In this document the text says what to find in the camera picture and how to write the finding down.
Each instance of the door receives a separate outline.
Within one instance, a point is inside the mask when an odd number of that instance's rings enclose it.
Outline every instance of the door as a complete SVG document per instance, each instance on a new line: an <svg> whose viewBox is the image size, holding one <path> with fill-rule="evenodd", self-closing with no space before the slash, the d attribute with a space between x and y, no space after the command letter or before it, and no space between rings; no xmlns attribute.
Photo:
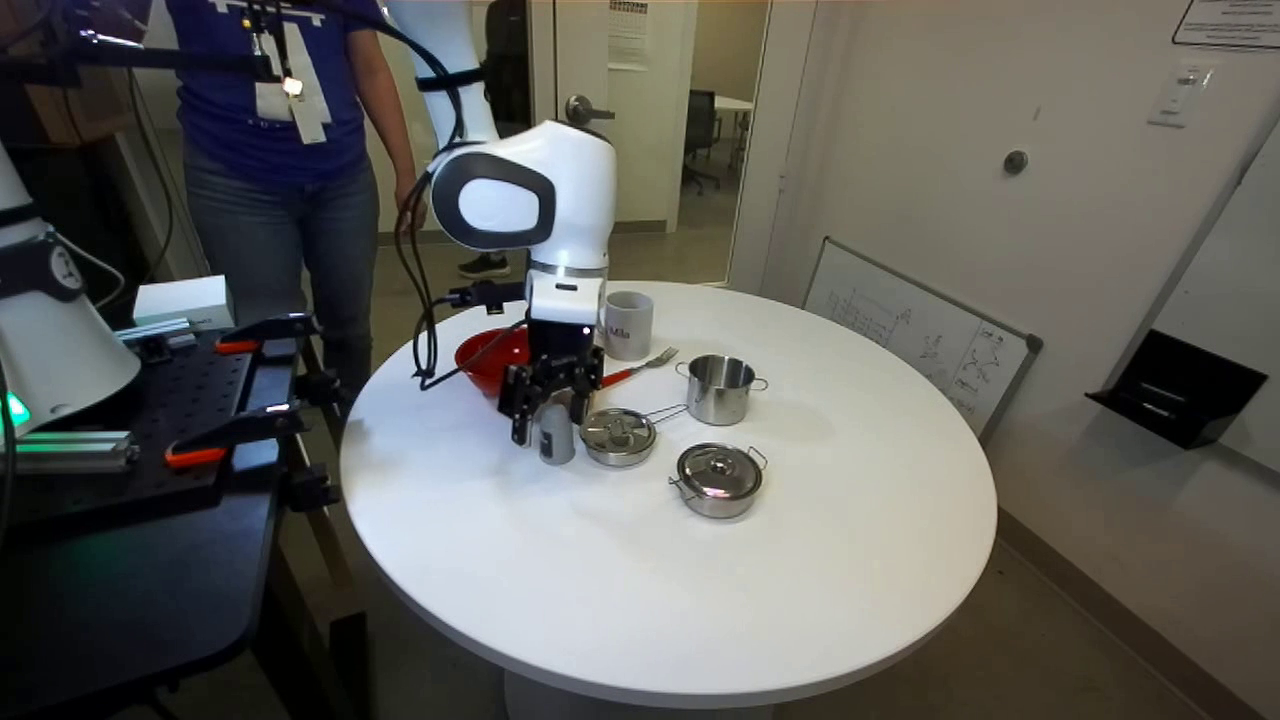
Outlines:
<svg viewBox="0 0 1280 720"><path fill-rule="evenodd" d="M612 121L593 127L616 149L616 221L677 226L681 149L694 74L694 0L531 0L536 116L585 95Z"/></svg>

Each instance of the white table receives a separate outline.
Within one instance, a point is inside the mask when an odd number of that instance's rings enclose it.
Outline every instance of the white table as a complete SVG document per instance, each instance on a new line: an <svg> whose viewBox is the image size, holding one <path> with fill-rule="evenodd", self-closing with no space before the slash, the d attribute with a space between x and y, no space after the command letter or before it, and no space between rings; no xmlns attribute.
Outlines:
<svg viewBox="0 0 1280 720"><path fill-rule="evenodd" d="M612 282L655 300L655 346L734 353L770 389L735 427L660 424L635 466L546 462L465 378L417 392L401 346L359 392L341 475L354 525L424 619L546 687L646 709L770 709L851 682L929 639L998 540L988 461L904 359L814 312L707 282ZM479 328L440 322L440 359ZM681 364L598 406L683 398ZM741 521L670 484L688 442L756 446Z"/></svg>

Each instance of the blue shirt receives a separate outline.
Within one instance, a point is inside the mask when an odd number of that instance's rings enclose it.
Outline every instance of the blue shirt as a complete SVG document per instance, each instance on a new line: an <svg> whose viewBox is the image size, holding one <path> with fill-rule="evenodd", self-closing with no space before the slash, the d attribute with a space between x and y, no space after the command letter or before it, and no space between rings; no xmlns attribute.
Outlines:
<svg viewBox="0 0 1280 720"><path fill-rule="evenodd" d="M354 11L377 11L377 0L346 0ZM223 164L233 174L265 187L319 187L363 158L363 106L356 95L356 70L349 31L356 26L346 11L308 11L286 3L286 26L269 19L269 31L253 34L240 26L245 0L168 0L181 53L192 56L255 56L278 46L278 31L297 26L304 46L288 53L294 68L314 65L329 105L319 145L304 145L300 127L286 116L265 116L255 81L250 70L184 68L181 70L181 123L196 153Z"/></svg>

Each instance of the small white cup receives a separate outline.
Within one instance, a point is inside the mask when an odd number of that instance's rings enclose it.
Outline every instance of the small white cup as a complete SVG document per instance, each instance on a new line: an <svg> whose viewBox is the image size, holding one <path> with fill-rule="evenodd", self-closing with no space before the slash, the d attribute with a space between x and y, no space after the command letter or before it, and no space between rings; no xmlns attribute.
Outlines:
<svg viewBox="0 0 1280 720"><path fill-rule="evenodd" d="M652 341L652 295L646 291L609 291L599 342L612 359L646 359Z"/></svg>

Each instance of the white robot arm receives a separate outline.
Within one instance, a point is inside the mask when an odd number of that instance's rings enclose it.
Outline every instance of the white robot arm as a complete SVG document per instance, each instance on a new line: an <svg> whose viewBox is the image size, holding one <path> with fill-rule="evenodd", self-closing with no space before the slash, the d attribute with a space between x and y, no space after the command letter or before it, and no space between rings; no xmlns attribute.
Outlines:
<svg viewBox="0 0 1280 720"><path fill-rule="evenodd" d="M429 201L440 226L470 248L530 248L523 300L531 364L509 370L502 398L513 415L518 442L523 442L530 420L582 420L593 389L599 385L606 359L598 346L598 322L616 210L616 153L589 127L558 121L502 141L479 82L479 53L474 43L470 17L474 3L383 3L391 22L438 56L431 65L417 56L417 74L440 149L429 167Z"/></svg>

